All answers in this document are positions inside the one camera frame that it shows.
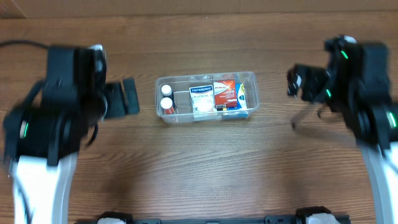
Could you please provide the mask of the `dark bottle white cap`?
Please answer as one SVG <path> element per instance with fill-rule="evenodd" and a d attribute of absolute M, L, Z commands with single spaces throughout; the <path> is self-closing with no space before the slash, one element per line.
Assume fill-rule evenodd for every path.
<path fill-rule="evenodd" d="M 164 98 L 167 97 L 174 101 L 174 92 L 170 85 L 163 85 L 160 90 Z"/>

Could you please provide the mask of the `orange vitamin tube white cap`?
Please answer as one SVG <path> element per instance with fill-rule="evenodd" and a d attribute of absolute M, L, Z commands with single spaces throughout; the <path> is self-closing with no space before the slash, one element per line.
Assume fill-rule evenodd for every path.
<path fill-rule="evenodd" d="M 160 106 L 165 114 L 175 114 L 174 102 L 171 98 L 162 98 L 160 101 Z"/>

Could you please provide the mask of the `blue yellow VapoDrops box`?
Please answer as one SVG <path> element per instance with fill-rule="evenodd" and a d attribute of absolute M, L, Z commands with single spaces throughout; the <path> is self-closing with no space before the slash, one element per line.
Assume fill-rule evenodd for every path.
<path fill-rule="evenodd" d="M 242 83 L 237 83 L 235 87 L 237 91 L 237 106 L 235 106 L 234 108 L 226 108 L 223 110 L 223 117 L 225 119 L 247 118 L 249 116 L 246 102 L 246 89 Z"/>

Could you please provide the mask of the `red white small box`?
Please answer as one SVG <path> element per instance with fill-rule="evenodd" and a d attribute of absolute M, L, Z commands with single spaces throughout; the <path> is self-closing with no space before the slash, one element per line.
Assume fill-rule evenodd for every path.
<path fill-rule="evenodd" d="M 238 104 L 235 80 L 217 80 L 213 82 L 215 108 L 235 108 Z"/>

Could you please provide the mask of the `white Hansaplast box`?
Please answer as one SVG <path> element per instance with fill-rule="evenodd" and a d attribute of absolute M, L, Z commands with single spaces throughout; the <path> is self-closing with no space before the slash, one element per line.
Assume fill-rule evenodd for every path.
<path fill-rule="evenodd" d="M 194 113 L 216 111 L 213 85 L 194 86 L 189 91 Z"/>

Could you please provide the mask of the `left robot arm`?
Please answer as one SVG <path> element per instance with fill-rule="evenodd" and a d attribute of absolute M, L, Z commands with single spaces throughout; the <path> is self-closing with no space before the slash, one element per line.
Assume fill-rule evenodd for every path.
<path fill-rule="evenodd" d="M 102 45 L 47 47 L 47 74 L 4 118 L 4 162 L 16 223 L 66 223 L 82 139 L 98 124 L 138 114 L 132 78 L 106 81 Z"/>

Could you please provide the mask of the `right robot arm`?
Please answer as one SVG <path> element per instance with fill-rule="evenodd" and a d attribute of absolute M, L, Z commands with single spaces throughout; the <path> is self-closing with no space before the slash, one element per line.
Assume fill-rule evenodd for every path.
<path fill-rule="evenodd" d="M 296 63 L 287 94 L 342 115 L 361 151 L 377 223 L 397 223 L 397 102 L 390 95 L 389 49 L 339 35 L 324 42 L 326 67 Z"/>

